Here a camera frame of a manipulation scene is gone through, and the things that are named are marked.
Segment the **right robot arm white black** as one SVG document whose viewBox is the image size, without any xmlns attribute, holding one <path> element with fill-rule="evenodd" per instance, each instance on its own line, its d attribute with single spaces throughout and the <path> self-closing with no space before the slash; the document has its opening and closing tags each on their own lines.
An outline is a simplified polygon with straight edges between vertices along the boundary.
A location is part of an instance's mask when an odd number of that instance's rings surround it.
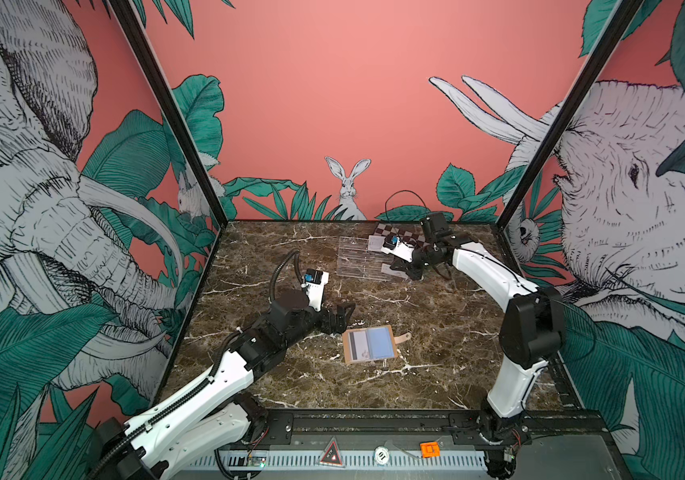
<svg viewBox="0 0 685 480">
<path fill-rule="evenodd" d="M 395 256 L 392 267 L 420 280 L 426 267 L 450 266 L 481 287 L 504 313 L 498 333 L 503 359 L 478 417 L 481 437 L 500 444 L 519 427 L 534 383 L 565 343 L 562 297 L 552 287 L 523 278 L 481 243 L 452 232 L 442 214 L 430 214 L 420 225 L 425 236 L 420 246 L 393 234 L 385 240 L 381 251 Z"/>
</svg>

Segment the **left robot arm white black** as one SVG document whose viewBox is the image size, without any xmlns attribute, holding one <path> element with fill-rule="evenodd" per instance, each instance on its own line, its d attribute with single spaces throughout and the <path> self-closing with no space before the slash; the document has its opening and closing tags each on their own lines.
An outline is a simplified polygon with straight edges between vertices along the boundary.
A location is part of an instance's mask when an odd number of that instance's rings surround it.
<svg viewBox="0 0 685 480">
<path fill-rule="evenodd" d="M 268 429 L 268 412 L 246 392 L 308 334 L 342 334 L 354 303 L 313 308 L 290 291 L 224 340 L 212 367 L 164 402 L 92 435 L 88 479 L 170 479 L 206 453 L 250 443 Z"/>
</svg>

